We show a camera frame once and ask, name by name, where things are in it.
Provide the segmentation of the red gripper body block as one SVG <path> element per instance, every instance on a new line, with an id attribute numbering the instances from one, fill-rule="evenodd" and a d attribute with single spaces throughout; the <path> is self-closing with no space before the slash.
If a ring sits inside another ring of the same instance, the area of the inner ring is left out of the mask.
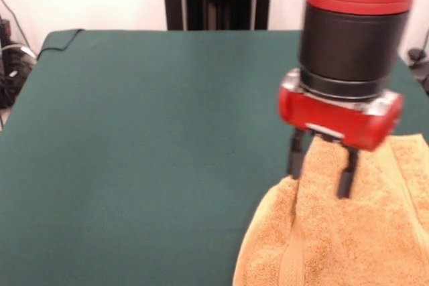
<path id="1" fill-rule="evenodd" d="M 311 131 L 348 147 L 373 151 L 395 129 L 403 104 L 403 96 L 390 90 L 368 102 L 320 98 L 304 90 L 297 68 L 284 76 L 278 98 L 280 117 L 294 127 L 291 151 L 301 151 L 303 135 Z"/>

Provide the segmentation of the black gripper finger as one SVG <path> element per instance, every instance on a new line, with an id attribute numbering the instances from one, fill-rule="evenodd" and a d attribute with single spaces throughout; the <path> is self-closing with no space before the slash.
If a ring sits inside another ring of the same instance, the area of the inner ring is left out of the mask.
<path id="1" fill-rule="evenodd" d="M 293 179 L 299 179 L 302 173 L 306 149 L 304 146 L 305 132 L 294 128 L 290 138 L 290 149 L 288 155 L 288 175 Z"/>
<path id="2" fill-rule="evenodd" d="M 336 194 L 339 199 L 349 198 L 359 160 L 358 149 L 354 147 L 346 147 L 346 150 L 348 153 L 347 165 L 341 172 L 341 177 L 339 180 L 339 185 Z"/>

